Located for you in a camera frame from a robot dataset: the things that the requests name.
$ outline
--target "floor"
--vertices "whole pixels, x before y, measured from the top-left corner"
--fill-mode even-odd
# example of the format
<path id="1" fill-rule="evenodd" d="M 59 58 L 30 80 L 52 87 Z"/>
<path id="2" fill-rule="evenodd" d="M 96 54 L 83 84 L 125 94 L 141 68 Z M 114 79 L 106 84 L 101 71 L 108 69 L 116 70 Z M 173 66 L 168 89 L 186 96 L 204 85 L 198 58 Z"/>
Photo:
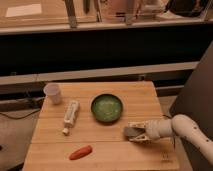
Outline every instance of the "floor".
<path id="1" fill-rule="evenodd" d="M 160 97 L 159 101 L 164 114 L 175 100 L 175 96 Z M 10 112 L 11 116 L 23 116 L 33 110 Z M 21 120 L 11 120 L 0 116 L 0 171 L 5 171 L 23 163 L 32 138 L 39 112 Z M 181 141 L 176 138 L 176 152 L 180 162 L 179 171 L 192 171 Z"/>

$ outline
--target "black wire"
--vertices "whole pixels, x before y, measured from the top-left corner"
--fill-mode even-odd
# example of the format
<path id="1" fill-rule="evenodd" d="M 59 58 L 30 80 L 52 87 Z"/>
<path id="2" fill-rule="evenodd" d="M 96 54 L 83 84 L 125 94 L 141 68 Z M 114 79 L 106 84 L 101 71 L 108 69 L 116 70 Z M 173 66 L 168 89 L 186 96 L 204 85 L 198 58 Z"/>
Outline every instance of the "black wire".
<path id="1" fill-rule="evenodd" d="M 7 114 L 5 114 L 5 113 L 1 113 L 1 112 L 0 112 L 0 115 L 1 115 L 1 116 L 4 116 L 4 117 L 6 117 L 6 118 L 9 118 L 9 119 L 20 120 L 20 119 L 24 119 L 24 118 L 26 118 L 26 117 L 28 117 L 28 116 L 34 114 L 34 113 L 37 113 L 37 112 L 39 112 L 40 110 L 41 110 L 41 109 L 35 110 L 35 111 L 33 111 L 33 112 L 31 112 L 31 113 L 29 113 L 29 114 L 27 114 L 27 115 L 25 115 L 25 116 L 22 116 L 22 117 L 13 117 L 13 116 L 7 115 Z"/>

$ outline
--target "small white cup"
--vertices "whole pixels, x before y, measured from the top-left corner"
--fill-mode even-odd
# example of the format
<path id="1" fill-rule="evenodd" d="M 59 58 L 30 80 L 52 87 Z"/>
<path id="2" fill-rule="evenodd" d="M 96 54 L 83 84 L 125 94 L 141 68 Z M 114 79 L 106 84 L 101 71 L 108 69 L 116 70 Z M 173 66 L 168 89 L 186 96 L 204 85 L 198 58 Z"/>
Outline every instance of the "small white cup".
<path id="1" fill-rule="evenodd" d="M 52 104 L 56 105 L 61 103 L 61 91 L 58 84 L 48 83 L 44 87 L 44 93 L 50 98 Z"/>

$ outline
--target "wooden tabletop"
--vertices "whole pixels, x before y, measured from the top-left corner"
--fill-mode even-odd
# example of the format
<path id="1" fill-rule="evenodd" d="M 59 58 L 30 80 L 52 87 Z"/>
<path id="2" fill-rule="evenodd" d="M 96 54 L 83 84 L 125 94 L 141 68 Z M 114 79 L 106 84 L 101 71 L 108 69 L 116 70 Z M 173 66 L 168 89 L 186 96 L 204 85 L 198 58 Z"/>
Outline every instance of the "wooden tabletop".
<path id="1" fill-rule="evenodd" d="M 176 170 L 178 162 L 170 139 L 131 143 L 123 136 L 130 121 L 163 118 L 152 82 L 60 83 L 63 102 L 52 105 L 45 98 L 31 141 L 24 171 Z M 120 120 L 112 125 L 97 122 L 91 113 L 92 100 L 103 93 L 123 102 Z M 63 118 L 70 100 L 80 109 L 70 135 L 62 134 Z M 69 155 L 86 145 L 93 152 L 79 160 Z"/>
<path id="2" fill-rule="evenodd" d="M 41 13 L 23 14 L 19 16 L 7 17 L 7 10 L 14 7 L 29 8 L 30 5 L 40 5 Z M 97 14 L 94 7 L 94 1 L 90 3 L 90 11 L 85 14 L 83 11 L 83 0 L 74 0 L 77 22 L 97 22 Z M 67 24 L 67 10 L 64 0 L 7 0 L 0 1 L 0 28 L 1 27 L 19 27 L 36 26 L 49 24 Z"/>

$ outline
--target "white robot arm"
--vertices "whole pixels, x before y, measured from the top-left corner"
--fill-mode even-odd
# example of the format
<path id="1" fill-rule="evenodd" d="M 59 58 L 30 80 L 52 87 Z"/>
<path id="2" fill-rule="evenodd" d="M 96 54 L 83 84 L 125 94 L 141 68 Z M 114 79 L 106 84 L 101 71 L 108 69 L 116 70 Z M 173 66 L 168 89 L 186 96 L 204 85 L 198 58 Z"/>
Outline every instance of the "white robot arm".
<path id="1" fill-rule="evenodd" d="M 158 140 L 175 135 L 191 142 L 213 165 L 213 142 L 199 129 L 195 121 L 186 115 L 176 115 L 167 120 L 149 120 L 144 123 L 131 122 L 124 134 L 130 141 Z"/>

